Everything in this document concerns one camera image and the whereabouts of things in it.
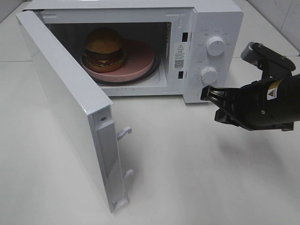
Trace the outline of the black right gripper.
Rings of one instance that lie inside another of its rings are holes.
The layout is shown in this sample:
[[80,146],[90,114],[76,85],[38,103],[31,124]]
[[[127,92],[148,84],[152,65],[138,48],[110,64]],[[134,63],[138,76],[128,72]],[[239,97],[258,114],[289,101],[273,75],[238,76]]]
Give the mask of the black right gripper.
[[300,120],[300,80],[254,82],[237,88],[206,86],[201,100],[219,107],[215,121],[247,130],[293,130]]

